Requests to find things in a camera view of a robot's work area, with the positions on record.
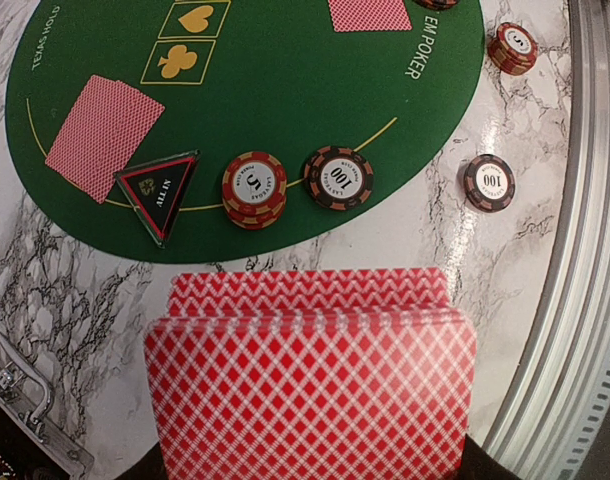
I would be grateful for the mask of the triangular all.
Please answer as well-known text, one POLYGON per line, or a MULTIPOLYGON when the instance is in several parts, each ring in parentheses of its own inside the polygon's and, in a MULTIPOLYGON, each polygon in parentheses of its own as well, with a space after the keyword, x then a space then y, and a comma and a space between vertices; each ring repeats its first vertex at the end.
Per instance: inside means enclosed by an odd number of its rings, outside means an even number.
POLYGON ((190 150, 114 174, 118 187, 159 248, 169 240, 200 156, 199 150, 190 150))

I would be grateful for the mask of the brown poker chip stack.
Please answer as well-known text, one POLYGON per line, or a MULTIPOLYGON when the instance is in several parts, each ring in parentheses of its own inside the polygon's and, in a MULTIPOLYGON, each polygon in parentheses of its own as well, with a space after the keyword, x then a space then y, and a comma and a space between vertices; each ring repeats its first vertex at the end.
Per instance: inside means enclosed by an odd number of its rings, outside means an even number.
POLYGON ((509 165, 492 154, 475 157, 466 167, 463 187, 472 205, 484 212, 499 212, 512 202, 516 181, 509 165))

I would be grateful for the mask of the orange poker chip stack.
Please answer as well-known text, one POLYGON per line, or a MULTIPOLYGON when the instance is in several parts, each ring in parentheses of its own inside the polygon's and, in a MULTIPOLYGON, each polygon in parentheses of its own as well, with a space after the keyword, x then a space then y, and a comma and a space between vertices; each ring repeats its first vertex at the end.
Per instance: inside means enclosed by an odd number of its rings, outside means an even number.
POLYGON ((500 70, 519 76, 535 66, 538 44, 520 25, 504 22, 498 26, 496 35, 488 45, 488 55, 500 70))

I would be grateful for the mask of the single red playing card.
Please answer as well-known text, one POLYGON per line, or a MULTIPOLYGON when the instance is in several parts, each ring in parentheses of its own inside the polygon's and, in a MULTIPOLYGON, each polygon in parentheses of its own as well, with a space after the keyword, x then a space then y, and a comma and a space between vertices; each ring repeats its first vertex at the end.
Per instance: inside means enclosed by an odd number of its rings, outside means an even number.
POLYGON ((92 75, 71 108, 45 165, 95 197, 94 182, 109 149, 110 137, 123 115, 122 87, 92 75))

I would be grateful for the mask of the red playing card deck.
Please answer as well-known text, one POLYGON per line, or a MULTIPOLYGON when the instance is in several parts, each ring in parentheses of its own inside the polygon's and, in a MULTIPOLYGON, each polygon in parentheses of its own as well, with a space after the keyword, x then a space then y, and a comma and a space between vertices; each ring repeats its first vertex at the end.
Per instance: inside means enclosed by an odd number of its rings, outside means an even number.
POLYGON ((172 479, 452 479, 476 332, 437 268, 183 273, 145 338, 172 479))

